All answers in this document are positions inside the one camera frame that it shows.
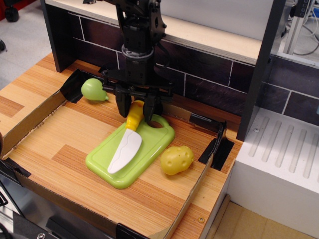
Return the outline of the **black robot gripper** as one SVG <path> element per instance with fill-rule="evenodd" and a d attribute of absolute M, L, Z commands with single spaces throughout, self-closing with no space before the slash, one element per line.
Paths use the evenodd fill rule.
<path fill-rule="evenodd" d="M 144 99 L 144 118 L 149 123 L 160 112 L 161 102 L 171 102 L 173 82 L 155 72 L 155 48 L 144 50 L 122 46 L 125 66 L 118 70 L 104 70 L 103 89 L 113 91 L 119 114 L 126 118 L 132 97 Z"/>

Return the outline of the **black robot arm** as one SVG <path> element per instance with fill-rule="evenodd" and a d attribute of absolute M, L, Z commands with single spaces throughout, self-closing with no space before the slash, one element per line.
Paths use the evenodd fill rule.
<path fill-rule="evenodd" d="M 119 27 L 123 36 L 122 70 L 103 70 L 103 89 L 113 90 L 119 113 L 129 114 L 132 100 L 144 102 L 145 122 L 154 114 L 162 113 L 162 103 L 172 101 L 173 83 L 155 71 L 155 47 L 163 48 L 165 37 L 159 0 L 111 0 L 116 7 Z"/>

